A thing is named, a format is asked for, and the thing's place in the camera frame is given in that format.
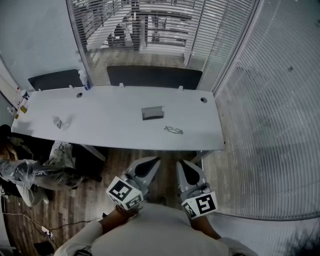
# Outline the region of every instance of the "power strip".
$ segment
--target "power strip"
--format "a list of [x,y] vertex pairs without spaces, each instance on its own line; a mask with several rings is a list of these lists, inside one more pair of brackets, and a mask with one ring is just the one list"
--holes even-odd
[[49,231],[49,229],[45,228],[44,226],[41,226],[42,232],[45,233],[49,238],[52,238],[54,235],[52,232]]

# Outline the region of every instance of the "white sleeve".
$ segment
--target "white sleeve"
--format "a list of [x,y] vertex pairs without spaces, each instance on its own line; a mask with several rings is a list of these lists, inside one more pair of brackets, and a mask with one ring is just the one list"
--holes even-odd
[[56,250],[54,256],[74,256],[78,250],[89,250],[93,242],[103,235],[102,225],[91,221],[79,233]]
[[218,239],[218,241],[228,246],[232,256],[237,254],[243,256],[258,256],[258,254],[256,254],[253,250],[249,249],[237,240],[233,240],[229,237],[223,237]]

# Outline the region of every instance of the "person in plastic gown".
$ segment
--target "person in plastic gown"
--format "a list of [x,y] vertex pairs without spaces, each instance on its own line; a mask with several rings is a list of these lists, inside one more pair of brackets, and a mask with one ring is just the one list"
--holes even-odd
[[139,209],[117,205],[102,220],[87,224],[54,256],[257,255],[236,240],[221,238],[206,216],[191,220],[182,210],[145,202]]

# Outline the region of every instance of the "white shirt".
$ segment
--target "white shirt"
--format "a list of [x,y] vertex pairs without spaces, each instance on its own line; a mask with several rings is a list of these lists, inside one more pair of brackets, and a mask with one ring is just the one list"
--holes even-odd
[[54,256],[73,256],[82,249],[93,256],[257,255],[238,241],[215,240],[194,230],[181,210],[149,203],[141,206],[137,216],[104,235],[99,222],[90,222]]

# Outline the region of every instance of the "white table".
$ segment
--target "white table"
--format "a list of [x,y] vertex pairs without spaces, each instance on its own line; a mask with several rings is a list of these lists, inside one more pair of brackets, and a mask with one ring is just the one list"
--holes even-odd
[[[164,118],[142,119],[142,108],[158,106]],[[30,93],[27,112],[18,114],[12,132],[90,145],[85,146],[90,151],[95,151],[91,146],[169,151],[225,148],[215,100],[207,91],[136,86],[35,91]],[[58,129],[53,116],[69,123],[69,128]],[[183,134],[168,132],[166,127]]]

